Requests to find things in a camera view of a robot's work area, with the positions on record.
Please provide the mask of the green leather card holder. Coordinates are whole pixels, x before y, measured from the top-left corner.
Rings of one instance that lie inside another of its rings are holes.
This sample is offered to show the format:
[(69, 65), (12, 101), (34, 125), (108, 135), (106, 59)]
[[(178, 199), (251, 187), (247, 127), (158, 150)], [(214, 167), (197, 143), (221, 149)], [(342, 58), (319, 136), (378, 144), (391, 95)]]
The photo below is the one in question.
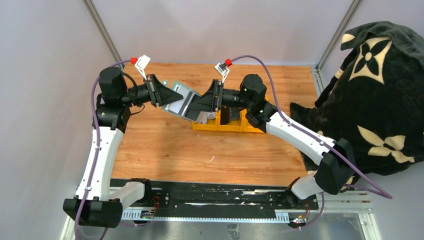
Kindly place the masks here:
[(179, 81), (174, 81), (170, 89), (182, 95), (183, 99), (163, 106), (162, 110), (183, 119), (196, 122), (201, 115), (201, 111), (190, 110), (189, 105), (199, 99), (201, 95)]

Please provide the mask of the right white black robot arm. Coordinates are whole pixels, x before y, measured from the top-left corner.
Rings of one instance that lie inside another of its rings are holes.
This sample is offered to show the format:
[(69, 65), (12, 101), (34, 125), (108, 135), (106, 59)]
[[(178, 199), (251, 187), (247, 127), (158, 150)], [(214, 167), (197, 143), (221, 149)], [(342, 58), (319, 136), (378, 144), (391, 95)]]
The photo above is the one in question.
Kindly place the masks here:
[(257, 74), (246, 75), (239, 90), (226, 89), (213, 80), (209, 90), (188, 104), (189, 110), (216, 112), (221, 107), (245, 109), (250, 125), (296, 147), (317, 165), (317, 170), (294, 180), (285, 195), (286, 204), (298, 209), (306, 198), (328, 193), (337, 195), (354, 174), (355, 159), (351, 144), (336, 141), (299, 124), (265, 99), (267, 87)]

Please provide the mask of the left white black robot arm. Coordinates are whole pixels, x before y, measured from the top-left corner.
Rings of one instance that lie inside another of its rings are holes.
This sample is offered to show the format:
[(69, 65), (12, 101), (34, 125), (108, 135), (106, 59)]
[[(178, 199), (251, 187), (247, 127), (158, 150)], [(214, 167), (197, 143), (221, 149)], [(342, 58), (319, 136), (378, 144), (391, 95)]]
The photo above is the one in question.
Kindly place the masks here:
[(150, 102), (162, 107), (183, 99), (183, 96), (162, 84), (154, 74), (144, 77), (143, 84), (120, 68), (111, 66), (98, 76), (100, 94), (91, 99), (92, 146), (82, 180), (73, 198), (63, 202), (64, 212), (75, 225), (115, 228), (124, 210), (138, 203), (142, 207), (156, 203), (150, 180), (132, 178), (123, 187), (110, 193), (110, 181), (116, 154), (132, 116), (131, 107)]

